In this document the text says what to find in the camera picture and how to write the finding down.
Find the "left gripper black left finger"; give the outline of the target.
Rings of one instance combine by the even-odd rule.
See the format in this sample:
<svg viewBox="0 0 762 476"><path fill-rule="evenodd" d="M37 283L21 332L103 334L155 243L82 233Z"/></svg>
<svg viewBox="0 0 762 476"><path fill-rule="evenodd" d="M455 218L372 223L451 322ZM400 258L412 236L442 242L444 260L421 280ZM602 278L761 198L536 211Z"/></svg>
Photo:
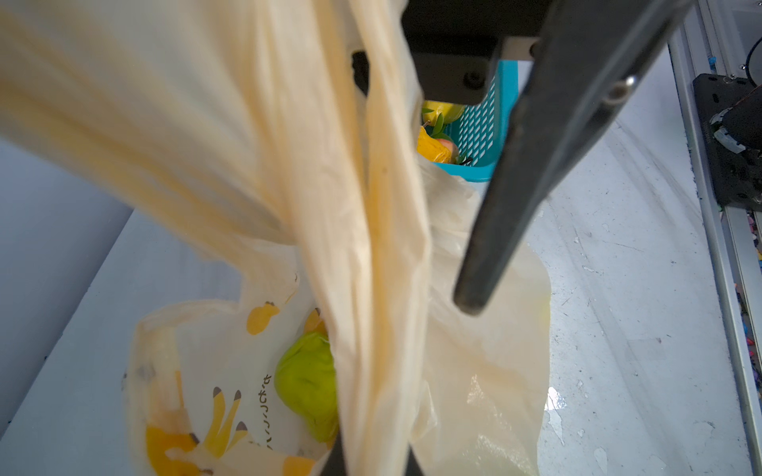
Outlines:
<svg viewBox="0 0 762 476"><path fill-rule="evenodd" d="M341 434L337 435L335 444L325 461L325 466L319 474L321 476L347 476L346 463L343 452L343 438Z"/></svg>

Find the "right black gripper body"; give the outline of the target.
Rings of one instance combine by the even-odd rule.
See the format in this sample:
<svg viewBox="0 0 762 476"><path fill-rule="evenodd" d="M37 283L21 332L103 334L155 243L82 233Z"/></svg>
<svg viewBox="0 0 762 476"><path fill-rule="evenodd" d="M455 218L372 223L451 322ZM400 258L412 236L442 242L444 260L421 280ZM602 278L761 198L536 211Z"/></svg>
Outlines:
<svg viewBox="0 0 762 476"><path fill-rule="evenodd" d="M531 61L550 0L393 1L425 100L478 105L502 60Z"/></svg>

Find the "green fake pear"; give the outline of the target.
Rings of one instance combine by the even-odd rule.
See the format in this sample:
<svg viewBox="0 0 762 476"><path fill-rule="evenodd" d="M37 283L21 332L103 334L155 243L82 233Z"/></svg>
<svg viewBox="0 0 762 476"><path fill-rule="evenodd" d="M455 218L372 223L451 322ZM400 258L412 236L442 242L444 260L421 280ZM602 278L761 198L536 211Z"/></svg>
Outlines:
<svg viewBox="0 0 762 476"><path fill-rule="evenodd" d="M320 332L304 334L280 359L274 380L278 396L302 419L310 436L333 441L339 432L339 401L329 339Z"/></svg>

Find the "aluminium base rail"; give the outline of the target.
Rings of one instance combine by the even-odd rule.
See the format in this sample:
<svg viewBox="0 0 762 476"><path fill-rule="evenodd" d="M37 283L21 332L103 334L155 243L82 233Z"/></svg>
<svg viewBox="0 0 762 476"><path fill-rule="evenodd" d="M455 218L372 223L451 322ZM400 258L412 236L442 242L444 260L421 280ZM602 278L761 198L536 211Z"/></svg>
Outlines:
<svg viewBox="0 0 762 476"><path fill-rule="evenodd" d="M719 75L725 83L742 78L741 44L731 24L732 15L720 2L696 1L670 39L669 50L749 455L754 474L760 474L761 269L757 247L761 242L761 214L718 203L694 87L695 79L703 73Z"/></svg>

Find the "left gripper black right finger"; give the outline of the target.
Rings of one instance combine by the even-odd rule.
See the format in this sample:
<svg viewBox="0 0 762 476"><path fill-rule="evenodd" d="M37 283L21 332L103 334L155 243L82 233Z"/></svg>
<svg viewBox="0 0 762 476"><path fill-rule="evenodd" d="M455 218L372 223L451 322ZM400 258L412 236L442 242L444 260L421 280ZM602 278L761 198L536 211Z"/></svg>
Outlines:
<svg viewBox="0 0 762 476"><path fill-rule="evenodd" d="M415 452L412 448L412 446L409 446L408 451L408 461L406 470L404 473L405 476L423 476L423 470L416 458Z"/></svg>

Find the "teal plastic fruit basket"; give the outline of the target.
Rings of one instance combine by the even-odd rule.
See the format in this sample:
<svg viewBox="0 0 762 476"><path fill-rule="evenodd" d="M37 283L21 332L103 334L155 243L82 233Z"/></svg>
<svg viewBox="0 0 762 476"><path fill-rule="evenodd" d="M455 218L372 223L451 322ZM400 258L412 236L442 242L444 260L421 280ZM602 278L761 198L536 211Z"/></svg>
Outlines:
<svg viewBox="0 0 762 476"><path fill-rule="evenodd" d="M467 106L460 119L444 127L444 134L460 154L454 164L439 164L441 169L468 182L490 181L501 157L519 86L517 61L501 61L484 101Z"/></svg>

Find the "cream banana print plastic bag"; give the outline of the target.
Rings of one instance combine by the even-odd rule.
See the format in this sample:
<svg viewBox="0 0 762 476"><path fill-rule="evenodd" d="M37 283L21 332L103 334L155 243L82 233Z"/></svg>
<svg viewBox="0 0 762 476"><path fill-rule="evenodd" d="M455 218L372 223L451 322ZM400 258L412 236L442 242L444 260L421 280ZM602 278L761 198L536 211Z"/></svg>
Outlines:
<svg viewBox="0 0 762 476"><path fill-rule="evenodd" d="M135 329L141 475L316 475L275 371L323 333L352 475L534 475L551 283L517 251L479 319L452 303L476 191L421 157L393 1L5 1L1 133L242 277Z"/></svg>

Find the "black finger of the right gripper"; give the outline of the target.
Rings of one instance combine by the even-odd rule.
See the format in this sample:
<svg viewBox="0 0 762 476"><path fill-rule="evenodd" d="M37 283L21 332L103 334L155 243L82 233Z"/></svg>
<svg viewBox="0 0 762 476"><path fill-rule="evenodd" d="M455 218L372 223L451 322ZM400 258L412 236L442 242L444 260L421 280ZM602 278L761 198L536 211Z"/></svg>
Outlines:
<svg viewBox="0 0 762 476"><path fill-rule="evenodd" d="M484 194L452 300L479 315L548 194L639 87L690 1L557 1Z"/></svg>

